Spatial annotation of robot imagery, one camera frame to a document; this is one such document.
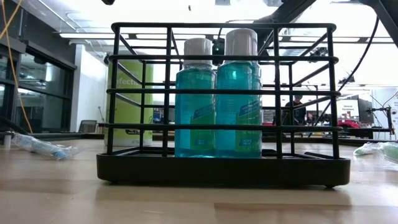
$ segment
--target red object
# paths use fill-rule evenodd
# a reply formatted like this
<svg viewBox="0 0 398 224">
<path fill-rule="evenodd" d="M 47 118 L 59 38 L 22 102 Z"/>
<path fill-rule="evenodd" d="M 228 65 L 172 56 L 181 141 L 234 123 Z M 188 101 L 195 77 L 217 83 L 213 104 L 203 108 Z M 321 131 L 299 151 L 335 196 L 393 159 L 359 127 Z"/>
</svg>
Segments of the red object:
<svg viewBox="0 0 398 224">
<path fill-rule="evenodd" d="M 361 128 L 359 124 L 357 124 L 357 123 L 355 123 L 355 121 L 349 120 L 349 119 L 338 121 L 337 126 L 348 127 L 348 128 Z"/>
</svg>

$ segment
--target plastic water bottle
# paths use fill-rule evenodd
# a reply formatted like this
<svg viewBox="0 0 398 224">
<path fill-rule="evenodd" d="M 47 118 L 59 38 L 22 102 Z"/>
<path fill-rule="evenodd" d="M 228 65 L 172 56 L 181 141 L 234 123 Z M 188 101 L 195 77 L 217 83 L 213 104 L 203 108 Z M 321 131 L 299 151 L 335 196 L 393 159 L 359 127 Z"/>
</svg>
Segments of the plastic water bottle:
<svg viewBox="0 0 398 224">
<path fill-rule="evenodd" d="M 29 152 L 35 152 L 41 155 L 50 156 L 56 160 L 69 159 L 78 154 L 81 149 L 73 146 L 65 147 L 54 145 L 49 142 L 40 141 L 32 136 L 15 134 L 13 143 L 19 148 Z"/>
<path fill-rule="evenodd" d="M 211 55 L 211 41 L 188 39 L 185 55 Z M 185 60 L 177 73 L 176 89 L 214 89 L 216 73 L 211 60 Z M 215 124 L 215 99 L 211 94 L 176 94 L 175 124 Z M 176 157 L 211 157 L 215 153 L 214 130 L 175 130 Z"/>
<path fill-rule="evenodd" d="M 257 34 L 251 29 L 228 32 L 226 55 L 257 55 Z M 260 90 L 257 62 L 227 61 L 218 68 L 217 89 Z M 261 95 L 217 95 L 216 124 L 261 125 Z M 258 158 L 261 131 L 216 130 L 216 156 Z"/>
</svg>

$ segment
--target basket base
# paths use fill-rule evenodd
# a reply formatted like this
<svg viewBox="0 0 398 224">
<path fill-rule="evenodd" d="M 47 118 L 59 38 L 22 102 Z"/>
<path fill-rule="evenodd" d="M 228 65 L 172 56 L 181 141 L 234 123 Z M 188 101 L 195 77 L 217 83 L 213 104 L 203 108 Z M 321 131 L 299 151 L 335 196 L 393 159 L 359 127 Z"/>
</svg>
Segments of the basket base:
<svg viewBox="0 0 398 224">
<path fill-rule="evenodd" d="M 262 159 L 162 157 L 160 151 L 131 150 L 97 155 L 97 175 L 110 182 L 144 185 L 325 185 L 349 182 L 350 160 L 306 152 L 276 159 L 263 150 Z"/>
</svg>

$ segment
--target desk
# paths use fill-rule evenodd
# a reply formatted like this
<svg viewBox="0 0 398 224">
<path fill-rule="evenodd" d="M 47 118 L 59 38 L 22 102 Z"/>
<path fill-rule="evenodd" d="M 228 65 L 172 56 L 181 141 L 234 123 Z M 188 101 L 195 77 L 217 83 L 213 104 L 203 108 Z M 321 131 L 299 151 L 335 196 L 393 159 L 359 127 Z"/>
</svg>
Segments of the desk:
<svg viewBox="0 0 398 224">
<path fill-rule="evenodd" d="M 359 138 L 373 139 L 373 133 L 384 132 L 389 133 L 390 129 L 387 128 L 347 128 L 345 134 Z"/>
<path fill-rule="evenodd" d="M 56 143 L 84 151 L 69 161 L 53 161 L 0 149 L 2 223 L 395 224 L 398 220 L 398 164 L 373 155 L 353 158 L 355 147 L 340 147 L 341 156 L 352 159 L 351 183 L 334 190 L 212 189 L 110 185 L 96 177 L 95 155 L 104 152 L 102 140 Z M 284 144 L 284 151 L 289 146 Z M 263 147 L 275 149 L 275 144 Z M 331 145 L 297 144 L 296 150 L 331 154 Z"/>
</svg>

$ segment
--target blue liquid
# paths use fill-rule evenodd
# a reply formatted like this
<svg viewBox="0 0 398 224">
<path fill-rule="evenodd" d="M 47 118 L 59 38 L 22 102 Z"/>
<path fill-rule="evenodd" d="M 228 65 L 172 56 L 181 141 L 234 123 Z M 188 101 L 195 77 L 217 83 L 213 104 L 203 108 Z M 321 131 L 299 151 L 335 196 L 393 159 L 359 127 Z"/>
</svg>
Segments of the blue liquid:
<svg viewBox="0 0 398 224">
<path fill-rule="evenodd" d="M 207 64 L 188 64 L 177 73 L 176 89 L 214 89 L 216 73 Z M 215 97 L 176 94 L 175 124 L 215 124 Z M 176 157 L 213 157 L 214 130 L 175 130 Z"/>
<path fill-rule="evenodd" d="M 260 90 L 255 62 L 227 62 L 217 71 L 217 89 Z M 261 95 L 217 95 L 216 124 L 261 125 Z M 261 157 L 261 131 L 216 130 L 216 156 Z"/>
</svg>

